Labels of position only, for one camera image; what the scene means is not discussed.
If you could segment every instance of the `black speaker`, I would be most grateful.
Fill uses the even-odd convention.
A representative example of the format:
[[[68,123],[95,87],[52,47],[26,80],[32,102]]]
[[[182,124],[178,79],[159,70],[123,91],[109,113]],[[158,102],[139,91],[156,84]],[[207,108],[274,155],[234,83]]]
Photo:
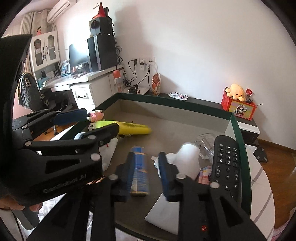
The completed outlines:
[[[98,17],[89,21],[89,29],[92,35],[108,35],[113,33],[112,19]]]

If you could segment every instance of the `cabinet drawer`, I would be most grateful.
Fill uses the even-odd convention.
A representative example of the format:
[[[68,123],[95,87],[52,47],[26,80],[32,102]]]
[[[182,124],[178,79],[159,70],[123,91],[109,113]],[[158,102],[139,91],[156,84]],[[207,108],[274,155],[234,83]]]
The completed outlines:
[[[89,87],[72,89],[76,103],[95,104]]]

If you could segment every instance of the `computer monitor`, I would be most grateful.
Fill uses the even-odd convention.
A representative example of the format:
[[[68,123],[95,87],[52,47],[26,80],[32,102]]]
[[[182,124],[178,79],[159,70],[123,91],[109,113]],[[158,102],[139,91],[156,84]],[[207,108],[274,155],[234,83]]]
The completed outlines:
[[[70,67],[88,63],[87,42],[74,43],[69,46]]]

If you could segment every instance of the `yellow plush toy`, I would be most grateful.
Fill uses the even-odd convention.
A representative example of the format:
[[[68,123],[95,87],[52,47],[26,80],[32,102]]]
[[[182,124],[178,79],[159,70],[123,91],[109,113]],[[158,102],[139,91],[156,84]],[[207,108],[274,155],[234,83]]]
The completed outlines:
[[[244,89],[238,84],[232,84],[230,89],[226,88],[225,91],[227,92],[228,97],[232,97],[234,100],[239,99],[239,101],[246,101],[244,97]]]

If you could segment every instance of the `wooden floor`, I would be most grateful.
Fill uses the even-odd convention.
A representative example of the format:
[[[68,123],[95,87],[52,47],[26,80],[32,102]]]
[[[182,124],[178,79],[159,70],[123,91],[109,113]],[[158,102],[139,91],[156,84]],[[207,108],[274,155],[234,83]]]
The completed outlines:
[[[289,212],[296,206],[296,156],[289,150],[259,141],[266,151],[268,163],[260,162],[270,182],[274,196],[275,226],[282,226],[289,219]]]
[[[62,132],[63,130],[69,128],[70,126],[74,125],[75,123],[72,124],[68,124],[65,126],[58,126],[57,127],[57,131],[58,133]],[[52,139],[54,137],[54,128],[49,128],[47,130],[47,134],[42,134],[40,136],[38,136],[37,138],[34,139],[34,141],[49,141],[50,139]]]

